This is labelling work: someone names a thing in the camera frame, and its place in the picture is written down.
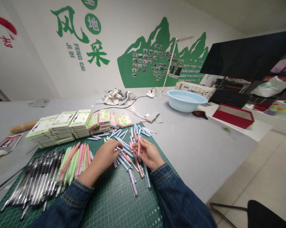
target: plastic bag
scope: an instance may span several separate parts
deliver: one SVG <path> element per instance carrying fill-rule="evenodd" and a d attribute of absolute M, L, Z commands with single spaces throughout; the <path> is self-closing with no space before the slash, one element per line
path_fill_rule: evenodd
<path fill-rule="evenodd" d="M 250 93 L 261 97 L 274 96 L 286 88 L 286 82 L 280 80 L 277 76 L 271 78 L 268 82 L 260 84 Z"/>

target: denim jacket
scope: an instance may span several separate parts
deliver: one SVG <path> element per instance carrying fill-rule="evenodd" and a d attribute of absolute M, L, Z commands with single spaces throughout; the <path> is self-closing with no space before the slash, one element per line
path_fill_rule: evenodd
<path fill-rule="evenodd" d="M 208 207 L 165 163 L 151 177 L 157 187 L 164 227 L 217 227 Z M 94 188 L 74 180 L 67 191 L 29 227 L 78 227 Z"/>

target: plastic basin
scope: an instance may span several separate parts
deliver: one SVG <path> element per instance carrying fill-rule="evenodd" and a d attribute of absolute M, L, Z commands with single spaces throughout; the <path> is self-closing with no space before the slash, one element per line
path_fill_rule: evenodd
<path fill-rule="evenodd" d="M 170 90 L 167 95 L 169 106 L 180 112 L 193 112 L 199 105 L 208 102 L 199 94 L 183 90 Z"/>

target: person's right hand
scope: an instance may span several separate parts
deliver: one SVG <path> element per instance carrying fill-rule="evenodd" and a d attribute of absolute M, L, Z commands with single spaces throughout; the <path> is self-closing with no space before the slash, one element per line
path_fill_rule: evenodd
<path fill-rule="evenodd" d="M 155 171 L 157 168 L 164 164 L 164 161 L 154 144 L 150 143 L 146 139 L 141 139 L 140 147 L 141 155 L 138 157 L 141 158 L 147 167 L 149 167 L 152 171 Z M 136 139 L 136 143 L 133 144 L 131 150 L 135 155 L 138 155 L 138 139 Z"/>

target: gray table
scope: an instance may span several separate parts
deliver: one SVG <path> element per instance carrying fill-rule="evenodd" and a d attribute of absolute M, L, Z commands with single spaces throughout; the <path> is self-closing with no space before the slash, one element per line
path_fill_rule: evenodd
<path fill-rule="evenodd" d="M 142 89 L 132 91 L 138 96 L 145 95 Z M 20 123 L 63 111 L 96 111 L 108 107 L 94 104 L 100 97 L 101 94 L 95 94 L 87 98 L 55 99 L 49 101 L 46 108 L 29 107 L 28 101 L 0 103 L 0 142 L 8 134 L 9 127 Z M 205 120 L 193 116 L 192 113 L 173 110 L 166 95 L 160 99 L 139 98 L 134 106 L 142 116 L 153 110 L 161 114 L 164 123 L 144 124 L 158 133 L 153 134 L 155 141 L 185 184 L 203 202 L 212 197 L 257 147 L 255 140 L 241 132 L 235 131 L 232 137 L 222 130 L 226 125 L 215 119 Z M 111 108 L 110 111 L 127 112 L 133 123 L 142 120 L 124 109 Z M 10 154 L 0 158 L 0 184 L 28 163 L 36 151 L 34 149 L 29 152 L 34 147 L 34 143 L 26 141 L 23 137 Z M 6 190 L 2 188 L 0 201 L 5 194 Z"/>

